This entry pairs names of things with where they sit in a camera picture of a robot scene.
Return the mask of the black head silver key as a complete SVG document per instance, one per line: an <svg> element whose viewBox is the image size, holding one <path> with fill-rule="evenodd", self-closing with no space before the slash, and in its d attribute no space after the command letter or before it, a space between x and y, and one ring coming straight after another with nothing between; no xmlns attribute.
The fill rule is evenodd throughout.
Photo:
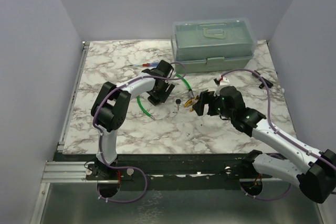
<svg viewBox="0 0 336 224"><path fill-rule="evenodd" d="M181 105L181 100L180 100L180 99L176 99L176 100L175 100L175 103L176 103L177 111L179 111L179 109L180 109L180 105Z"/></svg>

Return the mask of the green cable lock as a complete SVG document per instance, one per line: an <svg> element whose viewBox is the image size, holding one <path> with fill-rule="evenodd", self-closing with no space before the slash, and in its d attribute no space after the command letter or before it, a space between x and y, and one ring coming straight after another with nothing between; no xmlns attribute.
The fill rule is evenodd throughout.
<svg viewBox="0 0 336 224"><path fill-rule="evenodd" d="M183 81L183 83L186 85L188 91L189 91L189 90L192 90L190 84L188 83L188 81L187 81L185 78L182 78L182 76L180 76L180 75L177 74L177 73L175 74L175 77L180 78L180 79ZM139 97L139 96L136 98L136 100L137 100L138 106L139 106L139 108L141 109L141 111L142 111L146 116L148 116L149 118L155 120L154 116L153 116L152 114L150 114L150 113L143 107L143 105L142 105L142 103L141 103L141 101L140 101L140 97Z"/></svg>

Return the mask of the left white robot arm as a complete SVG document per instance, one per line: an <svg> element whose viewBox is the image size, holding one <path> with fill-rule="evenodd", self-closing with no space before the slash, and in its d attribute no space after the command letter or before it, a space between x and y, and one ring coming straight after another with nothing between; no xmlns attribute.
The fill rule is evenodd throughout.
<svg viewBox="0 0 336 224"><path fill-rule="evenodd" d="M106 82L92 106L92 125L99 132L95 175L112 179L116 175L117 130L126 119L130 101L143 93L149 94L149 102L154 106L166 102L174 89L167 81L173 73L173 64L161 60L152 69L143 70L138 76L127 82L113 84Z"/></svg>

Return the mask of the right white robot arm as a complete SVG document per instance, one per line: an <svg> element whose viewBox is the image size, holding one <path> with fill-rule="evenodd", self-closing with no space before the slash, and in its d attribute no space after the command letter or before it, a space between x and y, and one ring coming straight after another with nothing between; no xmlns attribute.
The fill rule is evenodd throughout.
<svg viewBox="0 0 336 224"><path fill-rule="evenodd" d="M241 165L246 177L265 174L282 179L319 204L333 193L335 152L323 152L276 127L264 114L247 107L242 94L234 86L201 92L193 110L201 116L205 105L208 105L207 115L229 120L236 130L266 143L285 157L281 160L253 151L248 161Z"/></svg>

